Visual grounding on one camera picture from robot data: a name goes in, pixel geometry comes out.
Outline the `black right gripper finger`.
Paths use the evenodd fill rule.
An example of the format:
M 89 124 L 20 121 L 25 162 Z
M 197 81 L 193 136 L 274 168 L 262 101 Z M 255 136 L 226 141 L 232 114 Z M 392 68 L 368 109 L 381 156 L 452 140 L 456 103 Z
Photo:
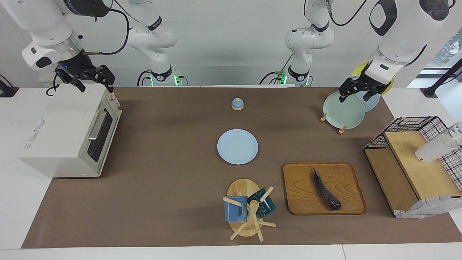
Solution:
M 79 89 L 80 92 L 85 92 L 86 87 L 79 80 L 77 75 L 68 74 L 64 69 L 55 69 L 56 75 L 62 80 L 64 84 L 71 84 Z
M 106 65 L 100 66 L 100 79 L 101 83 L 105 85 L 109 92 L 109 99 L 116 99 L 113 87 L 115 76 Z

